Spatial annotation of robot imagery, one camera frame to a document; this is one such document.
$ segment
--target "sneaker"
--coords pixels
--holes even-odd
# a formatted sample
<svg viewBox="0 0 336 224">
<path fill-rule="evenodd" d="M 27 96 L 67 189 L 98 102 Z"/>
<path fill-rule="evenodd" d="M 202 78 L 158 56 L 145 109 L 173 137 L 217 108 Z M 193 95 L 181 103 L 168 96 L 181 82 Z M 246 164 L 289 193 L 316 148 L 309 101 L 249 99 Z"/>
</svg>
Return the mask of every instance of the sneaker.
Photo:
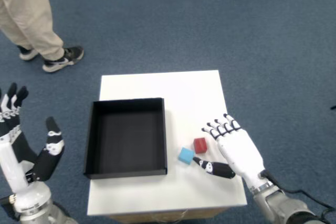
<svg viewBox="0 0 336 224">
<path fill-rule="evenodd" d="M 21 46 L 17 46 L 20 50 L 20 54 L 19 54 L 19 57 L 21 60 L 32 60 L 34 59 L 35 56 L 38 55 L 38 52 L 35 50 L 35 49 L 31 49 L 31 50 L 27 50 L 26 48 L 24 47 L 21 47 Z"/>
<path fill-rule="evenodd" d="M 44 60 L 43 70 L 52 73 L 66 66 L 76 64 L 83 58 L 84 50 L 81 47 L 70 47 L 64 49 L 64 55 L 58 60 Z"/>
</svg>

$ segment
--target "red cube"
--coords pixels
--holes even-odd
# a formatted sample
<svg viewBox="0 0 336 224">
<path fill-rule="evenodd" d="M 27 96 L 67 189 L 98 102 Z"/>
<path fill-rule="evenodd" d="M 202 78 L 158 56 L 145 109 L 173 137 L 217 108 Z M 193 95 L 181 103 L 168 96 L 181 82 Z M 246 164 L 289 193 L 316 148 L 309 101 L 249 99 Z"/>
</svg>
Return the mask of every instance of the red cube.
<svg viewBox="0 0 336 224">
<path fill-rule="evenodd" d="M 196 153 L 206 153 L 208 147 L 206 146 L 205 138 L 195 138 L 194 139 L 194 148 Z"/>
</svg>

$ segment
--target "beige pants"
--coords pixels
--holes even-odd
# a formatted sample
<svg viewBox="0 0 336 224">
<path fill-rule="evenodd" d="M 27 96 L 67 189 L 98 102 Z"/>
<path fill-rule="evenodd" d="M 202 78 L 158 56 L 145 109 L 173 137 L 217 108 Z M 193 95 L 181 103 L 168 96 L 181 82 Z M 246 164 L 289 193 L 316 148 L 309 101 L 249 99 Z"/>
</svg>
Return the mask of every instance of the beige pants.
<svg viewBox="0 0 336 224">
<path fill-rule="evenodd" d="M 0 0 L 0 29 L 16 45 L 35 48 L 45 59 L 58 60 L 63 41 L 53 31 L 49 0 Z"/>
</svg>

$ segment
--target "cable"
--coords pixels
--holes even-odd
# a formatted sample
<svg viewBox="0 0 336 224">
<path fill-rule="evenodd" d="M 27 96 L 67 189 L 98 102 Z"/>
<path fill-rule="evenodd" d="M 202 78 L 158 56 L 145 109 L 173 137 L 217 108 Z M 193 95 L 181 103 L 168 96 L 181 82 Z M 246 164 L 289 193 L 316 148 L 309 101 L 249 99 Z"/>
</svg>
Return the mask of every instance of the cable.
<svg viewBox="0 0 336 224">
<path fill-rule="evenodd" d="M 304 195 L 306 195 L 308 198 L 310 198 L 311 200 L 315 201 L 316 203 L 326 207 L 326 209 L 322 212 L 320 218 L 323 222 L 325 223 L 330 223 L 326 220 L 325 218 L 325 215 L 329 212 L 334 212 L 336 209 L 318 199 L 315 199 L 313 196 L 311 196 L 309 193 L 307 193 L 306 191 L 302 190 L 302 189 L 299 189 L 299 190 L 287 190 L 285 188 L 283 188 L 282 186 L 279 185 L 279 183 L 277 182 L 277 180 L 273 177 L 273 175 L 267 171 L 267 170 L 263 170 L 261 173 L 260 173 L 261 177 L 263 178 L 267 178 L 269 181 L 271 181 L 274 185 L 276 185 L 277 187 L 279 187 L 281 190 L 289 193 L 289 194 L 298 194 L 298 193 L 302 193 Z"/>
</svg>

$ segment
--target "black box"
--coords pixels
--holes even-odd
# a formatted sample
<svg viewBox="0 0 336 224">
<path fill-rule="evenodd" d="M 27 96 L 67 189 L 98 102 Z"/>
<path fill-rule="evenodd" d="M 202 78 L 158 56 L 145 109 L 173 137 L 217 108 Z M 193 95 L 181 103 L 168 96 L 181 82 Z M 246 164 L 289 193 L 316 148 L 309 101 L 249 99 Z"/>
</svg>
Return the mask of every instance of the black box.
<svg viewBox="0 0 336 224">
<path fill-rule="evenodd" d="M 94 102 L 84 174 L 91 179 L 167 174 L 164 100 Z"/>
</svg>

